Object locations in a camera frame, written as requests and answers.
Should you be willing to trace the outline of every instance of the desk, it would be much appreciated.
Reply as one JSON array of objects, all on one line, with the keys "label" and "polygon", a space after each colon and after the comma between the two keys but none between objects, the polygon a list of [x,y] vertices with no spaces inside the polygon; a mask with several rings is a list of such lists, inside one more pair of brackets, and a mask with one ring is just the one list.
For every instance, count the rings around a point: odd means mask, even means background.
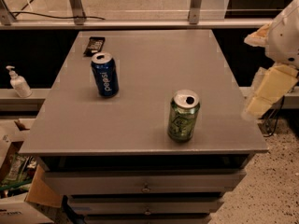
[{"label": "desk", "polygon": [[[113,98],[99,97],[83,57],[90,36],[104,36],[116,61]],[[192,140],[178,144],[167,124],[183,89],[201,108]],[[209,30],[81,32],[21,153],[38,157],[45,181],[88,223],[206,223],[267,151],[243,103]]]}]

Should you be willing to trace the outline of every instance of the can lid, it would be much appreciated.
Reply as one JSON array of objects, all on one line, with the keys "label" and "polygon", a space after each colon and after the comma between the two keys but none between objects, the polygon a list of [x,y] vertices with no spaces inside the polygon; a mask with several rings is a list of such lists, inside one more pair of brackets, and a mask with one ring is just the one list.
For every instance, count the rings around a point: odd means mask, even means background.
[{"label": "can lid", "polygon": [[108,63],[108,62],[111,61],[111,59],[112,59],[111,54],[108,53],[108,52],[105,52],[105,51],[95,53],[95,54],[92,56],[92,61],[93,61],[93,63],[97,63],[97,64],[105,64],[105,63]]},{"label": "can lid", "polygon": [[174,100],[182,108],[194,108],[199,103],[199,97],[194,91],[180,90],[175,93]]}]

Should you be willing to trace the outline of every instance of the drawer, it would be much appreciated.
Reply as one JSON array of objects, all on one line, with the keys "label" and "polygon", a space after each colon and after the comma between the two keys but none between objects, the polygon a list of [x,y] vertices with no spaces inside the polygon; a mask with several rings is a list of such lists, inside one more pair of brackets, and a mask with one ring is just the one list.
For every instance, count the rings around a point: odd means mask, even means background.
[{"label": "drawer", "polygon": [[68,205],[79,215],[115,214],[208,214],[216,212],[223,202],[217,197],[183,195],[112,195],[100,198],[71,198]]},{"label": "drawer", "polygon": [[207,224],[209,215],[156,216],[93,216],[85,217],[87,224]]},{"label": "drawer", "polygon": [[245,176],[244,170],[65,172],[45,173],[44,181],[62,195],[225,192]]}]

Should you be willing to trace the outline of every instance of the blue can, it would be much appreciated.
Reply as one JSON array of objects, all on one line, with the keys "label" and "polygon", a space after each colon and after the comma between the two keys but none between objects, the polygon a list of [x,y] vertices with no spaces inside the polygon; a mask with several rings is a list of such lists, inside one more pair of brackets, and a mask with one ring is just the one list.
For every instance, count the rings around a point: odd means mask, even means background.
[{"label": "blue can", "polygon": [[111,97],[119,91],[115,62],[108,52],[98,52],[92,57],[92,70],[99,94]]}]

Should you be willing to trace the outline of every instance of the hand sanitizer bottle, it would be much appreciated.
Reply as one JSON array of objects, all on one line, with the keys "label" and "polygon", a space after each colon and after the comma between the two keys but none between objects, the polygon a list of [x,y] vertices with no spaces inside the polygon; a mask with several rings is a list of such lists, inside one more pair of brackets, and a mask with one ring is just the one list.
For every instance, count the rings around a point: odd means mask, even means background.
[{"label": "hand sanitizer bottle", "polygon": [[15,89],[21,98],[30,96],[32,94],[30,87],[28,86],[24,77],[18,76],[18,74],[12,70],[14,68],[14,66],[7,66],[7,70],[9,71],[11,77],[10,84],[12,88]]}]

